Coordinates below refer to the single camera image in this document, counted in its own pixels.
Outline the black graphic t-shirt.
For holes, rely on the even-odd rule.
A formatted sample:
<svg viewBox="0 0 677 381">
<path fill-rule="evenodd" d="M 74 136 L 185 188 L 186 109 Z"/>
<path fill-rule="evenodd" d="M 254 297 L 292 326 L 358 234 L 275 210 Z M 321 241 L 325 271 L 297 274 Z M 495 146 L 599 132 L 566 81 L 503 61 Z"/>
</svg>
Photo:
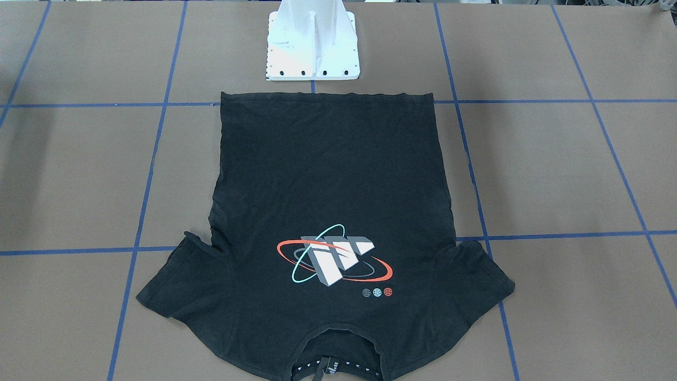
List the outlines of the black graphic t-shirt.
<svg viewBox="0 0 677 381">
<path fill-rule="evenodd" d="M 137 300 L 269 380 L 394 380 L 450 351 L 514 282 L 455 240 L 426 95 L 221 95 L 208 221 Z"/>
</svg>

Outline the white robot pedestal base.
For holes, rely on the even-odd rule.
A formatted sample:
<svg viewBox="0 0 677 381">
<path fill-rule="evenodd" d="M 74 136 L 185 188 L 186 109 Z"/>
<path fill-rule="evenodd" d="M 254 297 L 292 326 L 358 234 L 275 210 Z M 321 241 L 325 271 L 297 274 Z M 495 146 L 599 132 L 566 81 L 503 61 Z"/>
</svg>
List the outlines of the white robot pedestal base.
<svg viewBox="0 0 677 381">
<path fill-rule="evenodd" d="M 355 15 L 342 1 L 282 1 L 269 14 L 266 80 L 360 77 Z"/>
</svg>

